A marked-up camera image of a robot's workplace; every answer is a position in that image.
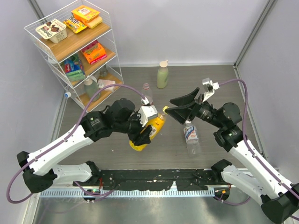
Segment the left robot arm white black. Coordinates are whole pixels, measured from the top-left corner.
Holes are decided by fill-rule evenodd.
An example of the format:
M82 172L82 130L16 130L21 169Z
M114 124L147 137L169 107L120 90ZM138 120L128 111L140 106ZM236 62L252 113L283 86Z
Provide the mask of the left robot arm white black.
M19 165L25 168L22 174L25 185L31 193L40 193L54 183L96 185L101 172L94 162L79 165L60 165L59 162L113 132L127 134L137 146L149 144L152 127L147 123L157 115L155 106L141 106L136 111L135 104L126 98L116 100L102 111L87 113L79 124L44 148L17 155Z

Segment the clear bottle red label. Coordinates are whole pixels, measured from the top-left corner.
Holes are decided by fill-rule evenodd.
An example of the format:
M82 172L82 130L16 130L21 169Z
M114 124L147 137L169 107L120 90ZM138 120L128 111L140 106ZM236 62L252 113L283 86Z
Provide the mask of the clear bottle red label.
M152 105L153 104L153 94L152 94L150 85L148 83L143 84L142 93L145 96L145 98L149 101L149 104Z

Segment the clear bottle blue white label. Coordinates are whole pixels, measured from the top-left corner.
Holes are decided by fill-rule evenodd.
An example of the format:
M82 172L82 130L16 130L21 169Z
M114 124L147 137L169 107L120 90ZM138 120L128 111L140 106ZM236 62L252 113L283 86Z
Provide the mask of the clear bottle blue white label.
M191 121L187 120L184 123L183 131L184 131L185 141L187 144L188 155L190 157L198 156L201 153L202 148L199 142L199 136L198 136L196 126Z

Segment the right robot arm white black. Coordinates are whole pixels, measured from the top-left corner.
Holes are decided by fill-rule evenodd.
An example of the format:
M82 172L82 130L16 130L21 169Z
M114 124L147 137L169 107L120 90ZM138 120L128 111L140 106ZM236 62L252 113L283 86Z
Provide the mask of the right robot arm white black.
M174 106L165 111L181 124L199 118L218 128L213 135L217 144L240 161L251 175L239 171L223 159L212 166L211 179L216 184L230 183L254 199L263 213L275 224L281 224L299 209L299 185L281 175L254 148L237 125L241 122L239 107L231 102L215 109L196 88L173 98Z

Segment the yellow juice bottle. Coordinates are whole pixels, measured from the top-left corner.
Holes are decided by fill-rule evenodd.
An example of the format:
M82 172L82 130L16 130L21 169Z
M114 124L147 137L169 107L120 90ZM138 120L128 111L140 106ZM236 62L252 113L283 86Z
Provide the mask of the yellow juice bottle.
M150 140L152 141L155 136L160 132L160 130L162 129L162 127L164 126L165 122L166 122L166 112L162 112L158 114L158 117L149 120L146 127L147 126L152 126L152 131L150 133ZM148 144L144 144L144 145L140 145L140 146L136 146L133 144L132 141L129 141L129 145L135 150L135 151L142 151Z

